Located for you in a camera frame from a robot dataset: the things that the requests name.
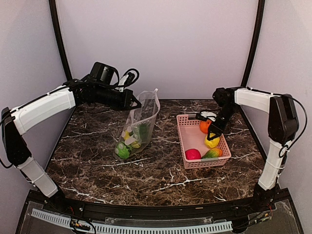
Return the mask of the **black front rail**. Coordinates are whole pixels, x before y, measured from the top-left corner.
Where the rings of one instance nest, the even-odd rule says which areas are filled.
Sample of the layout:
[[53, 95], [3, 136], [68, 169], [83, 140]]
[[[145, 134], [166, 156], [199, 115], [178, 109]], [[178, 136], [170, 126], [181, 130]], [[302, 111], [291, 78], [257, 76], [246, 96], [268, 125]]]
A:
[[[212, 217], [213, 220], [233, 221], [235, 226], [247, 226], [255, 219], [256, 211], [251, 208], [252, 197], [186, 206], [129, 206], [87, 202], [67, 198], [65, 212], [87, 220], [103, 221], [106, 218], [169, 220]], [[278, 190], [274, 200], [262, 205], [259, 210], [272, 215], [275, 225], [290, 226], [296, 222], [297, 213], [288, 189]]]

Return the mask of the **clear zip top bag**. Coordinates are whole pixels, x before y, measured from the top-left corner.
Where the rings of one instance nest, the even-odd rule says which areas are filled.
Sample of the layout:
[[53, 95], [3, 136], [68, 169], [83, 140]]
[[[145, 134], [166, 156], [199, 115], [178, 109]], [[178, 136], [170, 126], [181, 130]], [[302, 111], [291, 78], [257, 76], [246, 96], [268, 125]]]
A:
[[[138, 149], [135, 149], [132, 147], [132, 152], [131, 152], [131, 155], [128, 159], [119, 158], [115, 154], [115, 150], [114, 150], [113, 156], [119, 161], [129, 160], [134, 155], [140, 153], [141, 151], [143, 151], [147, 147], [147, 145], [150, 143], [151, 138], [152, 138], [152, 133], [153, 133], [154, 125], [156, 122], [157, 114], [160, 111], [160, 102], [158, 99], [158, 89], [157, 88], [153, 91], [143, 91], [142, 93], [140, 93], [137, 96], [137, 99], [141, 102], [142, 107], [130, 111], [128, 118], [126, 120], [126, 123], [123, 127], [122, 132], [123, 131], [128, 131], [128, 132], [133, 131], [133, 133], [136, 135], [136, 138], [139, 140], [141, 147]], [[149, 125], [149, 137], [148, 137], [147, 141], [142, 142], [139, 138], [138, 126], [140, 124], [144, 124], [144, 123]], [[119, 138], [117, 144], [119, 142], [124, 142], [124, 139], [122, 138], [121, 134], [120, 134], [120, 138]]]

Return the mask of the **orange toy fruit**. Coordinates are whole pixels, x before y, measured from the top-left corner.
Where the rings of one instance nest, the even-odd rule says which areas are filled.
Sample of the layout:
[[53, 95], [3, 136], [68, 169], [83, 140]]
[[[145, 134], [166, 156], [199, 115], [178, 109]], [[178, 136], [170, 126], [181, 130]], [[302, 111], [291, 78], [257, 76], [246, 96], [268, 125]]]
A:
[[201, 121], [200, 124], [199, 124], [200, 131], [202, 133], [204, 133], [204, 134], [207, 134], [208, 133], [208, 128], [211, 125], [211, 123], [212, 122], [210, 120]]

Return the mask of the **yellow toy banana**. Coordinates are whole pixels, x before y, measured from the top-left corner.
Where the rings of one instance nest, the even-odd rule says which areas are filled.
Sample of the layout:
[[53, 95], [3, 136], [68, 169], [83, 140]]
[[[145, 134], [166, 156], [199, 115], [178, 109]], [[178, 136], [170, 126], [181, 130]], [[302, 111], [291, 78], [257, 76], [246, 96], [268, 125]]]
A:
[[135, 149], [138, 149], [141, 147], [141, 144], [139, 140], [137, 139], [136, 135], [133, 133], [133, 131], [123, 131], [121, 134], [122, 138], [124, 139], [124, 143], [127, 146], [132, 146]]

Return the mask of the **yellow toy lemon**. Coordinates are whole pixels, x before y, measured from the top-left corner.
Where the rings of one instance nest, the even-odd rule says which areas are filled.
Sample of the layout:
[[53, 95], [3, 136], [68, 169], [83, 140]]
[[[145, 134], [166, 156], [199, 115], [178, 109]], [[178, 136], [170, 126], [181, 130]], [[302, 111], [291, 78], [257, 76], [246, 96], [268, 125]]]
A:
[[208, 147], [208, 148], [215, 148], [219, 145], [220, 142], [220, 137], [216, 137], [212, 140], [208, 140], [207, 139], [208, 135], [206, 135], [205, 140], [204, 140], [204, 144]]

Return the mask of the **right black frame post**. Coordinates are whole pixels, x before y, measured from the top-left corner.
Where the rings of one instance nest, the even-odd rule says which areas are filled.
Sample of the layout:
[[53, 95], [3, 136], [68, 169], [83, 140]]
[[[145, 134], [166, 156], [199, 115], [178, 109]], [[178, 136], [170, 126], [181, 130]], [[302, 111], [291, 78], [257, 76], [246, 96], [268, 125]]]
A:
[[264, 8], [265, 8], [265, 0], [259, 0], [257, 4], [257, 11], [256, 11], [252, 41], [251, 41], [251, 45], [249, 49], [249, 54], [248, 54], [244, 74], [243, 74], [242, 81], [240, 84], [240, 86], [242, 87], [247, 87], [248, 85], [249, 77], [251, 74], [251, 70], [252, 70], [252, 66], [254, 63], [254, 58], [255, 58], [255, 54], [257, 50], [258, 40], [259, 40], [259, 36], [261, 32]]

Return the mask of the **green toy cabbage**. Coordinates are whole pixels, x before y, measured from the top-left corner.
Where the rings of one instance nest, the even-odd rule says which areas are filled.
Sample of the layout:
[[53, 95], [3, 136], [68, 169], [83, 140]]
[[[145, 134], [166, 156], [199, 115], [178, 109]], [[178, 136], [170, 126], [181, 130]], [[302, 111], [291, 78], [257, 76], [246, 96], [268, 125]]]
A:
[[119, 142], [115, 147], [115, 154], [121, 159], [128, 159], [132, 152], [132, 146]]

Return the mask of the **black frame post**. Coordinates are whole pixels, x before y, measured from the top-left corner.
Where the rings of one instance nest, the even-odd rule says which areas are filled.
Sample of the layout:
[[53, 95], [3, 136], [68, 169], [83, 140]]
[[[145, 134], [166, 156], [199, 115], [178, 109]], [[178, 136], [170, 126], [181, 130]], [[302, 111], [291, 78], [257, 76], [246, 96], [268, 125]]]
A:
[[256, 11], [252, 41], [251, 41], [251, 45], [249, 49], [249, 54], [248, 54], [244, 74], [243, 74], [242, 81], [240, 84], [240, 86], [242, 87], [247, 87], [248, 85], [249, 77], [251, 74], [251, 70], [252, 70], [252, 66], [254, 63], [254, 58], [255, 58], [255, 54], [257, 50], [258, 40], [259, 40], [259, 36], [261, 32], [264, 8], [265, 8], [265, 0], [259, 0], [257, 4], [257, 11]]
[[60, 28], [60, 21], [59, 21], [59, 15], [57, 10], [57, 2], [55, 0], [49, 0], [49, 9], [50, 9], [50, 15], [52, 20], [52, 26], [54, 30], [54, 35], [58, 47], [58, 53], [60, 56], [61, 64], [65, 73], [65, 77], [67, 81], [73, 79], [71, 74], [71, 69], [69, 66], [67, 54], [65, 51], [65, 46], [62, 38], [62, 32]]

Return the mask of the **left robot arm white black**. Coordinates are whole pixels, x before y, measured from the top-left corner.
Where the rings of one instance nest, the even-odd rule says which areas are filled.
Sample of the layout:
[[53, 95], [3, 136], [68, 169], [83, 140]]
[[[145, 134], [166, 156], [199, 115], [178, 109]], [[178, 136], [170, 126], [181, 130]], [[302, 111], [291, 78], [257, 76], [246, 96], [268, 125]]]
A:
[[32, 157], [23, 135], [41, 122], [65, 110], [85, 103], [103, 104], [113, 110], [127, 111], [141, 107], [141, 103], [128, 87], [139, 78], [139, 71], [128, 69], [120, 76], [117, 69], [96, 62], [89, 74], [82, 79], [71, 79], [56, 89], [21, 106], [1, 112], [1, 132], [5, 152], [10, 165], [19, 169], [44, 196], [50, 205], [63, 213], [69, 202], [63, 198], [60, 188]]

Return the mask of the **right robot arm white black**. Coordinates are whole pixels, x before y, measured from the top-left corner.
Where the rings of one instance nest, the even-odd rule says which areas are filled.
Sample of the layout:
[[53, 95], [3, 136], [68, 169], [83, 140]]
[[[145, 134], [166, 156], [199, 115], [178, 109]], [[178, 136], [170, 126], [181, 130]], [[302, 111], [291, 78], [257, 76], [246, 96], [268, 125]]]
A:
[[217, 88], [213, 99], [221, 108], [215, 120], [208, 127], [207, 140], [220, 137], [235, 107], [248, 107], [265, 114], [269, 149], [258, 186], [268, 191], [276, 185], [283, 171], [287, 154], [299, 140], [299, 117], [296, 106], [302, 104], [289, 94], [270, 93], [252, 88]]

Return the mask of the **orange green toy mango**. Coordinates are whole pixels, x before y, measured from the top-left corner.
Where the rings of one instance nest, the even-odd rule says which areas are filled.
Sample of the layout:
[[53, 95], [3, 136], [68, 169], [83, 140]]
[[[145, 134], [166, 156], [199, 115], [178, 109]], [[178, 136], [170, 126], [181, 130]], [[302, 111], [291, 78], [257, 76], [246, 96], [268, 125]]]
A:
[[218, 158], [223, 155], [223, 151], [219, 148], [212, 148], [210, 149], [205, 155], [203, 155], [201, 158], [202, 159], [207, 159], [207, 158]]

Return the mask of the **pink perforated plastic basket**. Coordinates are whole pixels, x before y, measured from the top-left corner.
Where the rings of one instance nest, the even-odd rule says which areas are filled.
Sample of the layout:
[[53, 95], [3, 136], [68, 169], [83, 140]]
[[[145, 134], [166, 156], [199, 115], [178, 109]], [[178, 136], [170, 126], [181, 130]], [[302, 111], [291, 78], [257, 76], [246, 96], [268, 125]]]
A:
[[210, 148], [204, 143], [204, 140], [207, 137], [203, 132], [201, 132], [199, 128], [200, 121], [198, 119], [195, 119], [195, 114], [177, 115], [176, 120], [182, 159], [185, 169], [199, 169], [223, 166], [231, 158], [232, 155], [230, 149], [225, 140], [225, 137], [222, 135], [220, 137], [220, 142], [217, 145], [217, 148], [222, 150], [222, 156], [188, 160], [186, 158], [187, 150], [198, 150], [201, 156], [204, 156], [210, 150]]

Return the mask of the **green toy bell pepper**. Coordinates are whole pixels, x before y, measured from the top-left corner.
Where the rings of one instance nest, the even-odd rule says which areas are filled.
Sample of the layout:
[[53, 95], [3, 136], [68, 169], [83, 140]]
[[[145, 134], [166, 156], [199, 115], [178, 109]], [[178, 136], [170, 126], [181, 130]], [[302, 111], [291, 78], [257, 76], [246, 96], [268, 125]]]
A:
[[139, 138], [142, 142], [147, 141], [148, 137], [149, 137], [149, 125], [146, 123], [140, 124], [138, 126], [138, 134], [139, 134]]

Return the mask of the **red toy apple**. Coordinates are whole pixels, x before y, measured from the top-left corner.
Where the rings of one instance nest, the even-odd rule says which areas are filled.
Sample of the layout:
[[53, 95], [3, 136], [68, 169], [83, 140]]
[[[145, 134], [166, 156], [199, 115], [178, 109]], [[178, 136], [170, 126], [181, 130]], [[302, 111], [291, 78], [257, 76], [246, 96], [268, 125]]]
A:
[[187, 160], [199, 160], [201, 159], [201, 154], [197, 149], [188, 149], [185, 151], [185, 157]]

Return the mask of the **left black frame post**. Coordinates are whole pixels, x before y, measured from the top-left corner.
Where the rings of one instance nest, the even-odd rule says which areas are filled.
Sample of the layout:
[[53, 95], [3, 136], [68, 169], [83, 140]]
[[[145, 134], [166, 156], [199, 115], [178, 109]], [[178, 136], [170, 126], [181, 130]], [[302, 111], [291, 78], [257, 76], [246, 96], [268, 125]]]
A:
[[69, 66], [67, 54], [65, 51], [65, 46], [62, 38], [62, 32], [60, 28], [60, 21], [59, 21], [59, 15], [57, 10], [57, 2], [55, 0], [49, 0], [49, 9], [50, 9], [50, 15], [52, 20], [52, 26], [54, 30], [54, 35], [58, 47], [58, 53], [60, 56], [61, 64], [65, 73], [65, 77], [67, 81], [73, 79], [71, 74], [71, 69]]

